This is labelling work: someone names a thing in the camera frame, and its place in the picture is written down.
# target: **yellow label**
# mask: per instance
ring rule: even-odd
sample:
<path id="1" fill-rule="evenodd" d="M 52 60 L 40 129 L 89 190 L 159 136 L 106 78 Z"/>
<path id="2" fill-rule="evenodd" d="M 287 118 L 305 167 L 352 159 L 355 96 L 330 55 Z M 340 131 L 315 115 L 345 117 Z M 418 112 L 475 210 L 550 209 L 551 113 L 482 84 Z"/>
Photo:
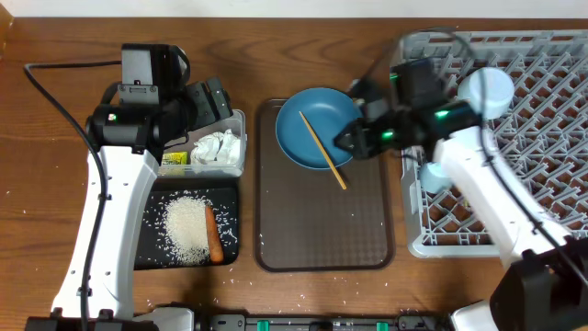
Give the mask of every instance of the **yellow label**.
<path id="1" fill-rule="evenodd" d="M 162 158 L 162 165 L 185 165 L 187 163 L 187 152 L 165 153 Z"/>

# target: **dish rack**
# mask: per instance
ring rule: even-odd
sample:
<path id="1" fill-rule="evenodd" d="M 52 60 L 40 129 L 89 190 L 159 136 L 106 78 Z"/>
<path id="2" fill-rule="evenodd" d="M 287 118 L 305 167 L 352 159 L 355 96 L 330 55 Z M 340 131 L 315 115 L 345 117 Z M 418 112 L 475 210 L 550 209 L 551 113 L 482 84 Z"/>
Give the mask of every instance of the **dish rack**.
<path id="1" fill-rule="evenodd" d="M 486 63 L 509 74 L 509 110 L 488 122 L 506 161 L 559 223 L 588 236 L 588 31 L 458 32 L 475 58 L 442 33 L 406 38 L 400 58 L 433 57 L 450 96 Z M 416 257 L 497 257 L 484 225 L 456 188 L 431 194 L 421 188 L 420 148 L 403 151 L 402 199 L 409 249 Z"/>

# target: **blue plate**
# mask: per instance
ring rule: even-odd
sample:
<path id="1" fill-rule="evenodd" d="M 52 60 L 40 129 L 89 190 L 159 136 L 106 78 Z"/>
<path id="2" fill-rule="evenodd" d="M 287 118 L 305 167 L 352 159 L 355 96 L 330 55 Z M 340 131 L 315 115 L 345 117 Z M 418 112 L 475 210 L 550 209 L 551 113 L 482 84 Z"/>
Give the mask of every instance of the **blue plate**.
<path id="1" fill-rule="evenodd" d="M 350 153 L 334 145 L 334 137 L 349 122 L 361 117 L 350 97 L 331 88 L 311 88 L 291 97 L 277 114 L 276 136 L 282 151 L 301 166 L 328 169 L 329 165 L 312 139 L 300 111 L 311 124 L 335 166 L 351 160 Z"/>

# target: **wooden chopstick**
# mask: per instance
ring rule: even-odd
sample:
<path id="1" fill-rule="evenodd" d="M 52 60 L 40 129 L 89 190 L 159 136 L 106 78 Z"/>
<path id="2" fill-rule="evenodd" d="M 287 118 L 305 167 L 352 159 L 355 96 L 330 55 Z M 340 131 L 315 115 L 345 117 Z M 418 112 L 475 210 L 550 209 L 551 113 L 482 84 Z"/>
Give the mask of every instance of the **wooden chopstick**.
<path id="1" fill-rule="evenodd" d="M 327 154 L 327 151 L 324 150 L 324 147 L 322 146 L 322 143 L 319 140 L 319 137 L 316 136 L 316 133 L 312 129 L 311 124 L 306 120 L 306 117 L 304 117 L 304 114 L 302 114 L 301 111 L 299 111 L 299 113 L 300 113 L 300 116 L 302 117 L 302 120 L 304 120 L 304 124 L 306 124 L 306 127 L 309 129 L 309 132 L 312 135 L 312 139 L 314 139 L 314 142 L 317 144 L 317 146 L 319 146 L 319 149 L 321 150 L 322 156 L 324 157 L 325 160 L 327 160 L 327 163 L 329 164 L 329 167 L 331 168 L 331 171 L 333 171 L 334 176 L 339 181 L 339 184 L 341 185 L 341 188 L 342 189 L 347 189 L 347 185 L 345 184 L 345 182 L 341 178 L 341 175 L 339 175 L 339 172 L 337 171 L 337 168 L 334 167 L 333 161 L 331 161 L 331 157 L 329 157 L 329 155 Z"/>

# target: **black cutting board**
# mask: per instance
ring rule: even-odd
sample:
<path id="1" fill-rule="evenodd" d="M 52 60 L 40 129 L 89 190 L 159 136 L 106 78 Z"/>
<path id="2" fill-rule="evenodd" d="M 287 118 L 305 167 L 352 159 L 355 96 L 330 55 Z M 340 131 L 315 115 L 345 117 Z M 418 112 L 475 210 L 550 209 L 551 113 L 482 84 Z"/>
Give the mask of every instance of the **black cutting board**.
<path id="1" fill-rule="evenodd" d="M 219 236 L 224 253 L 222 264 L 231 264 L 237 258 L 239 254 L 239 206 L 236 188 L 152 191 L 143 211 L 141 233 L 135 256 L 135 270 L 212 265 L 209 258 L 200 264 L 181 265 L 171 255 L 168 256 L 169 252 L 163 250 L 165 229 L 162 225 L 155 224 L 163 219 L 162 215 L 164 215 L 166 205 L 181 197 L 210 200 L 217 227 L 219 228 L 220 225 Z"/>

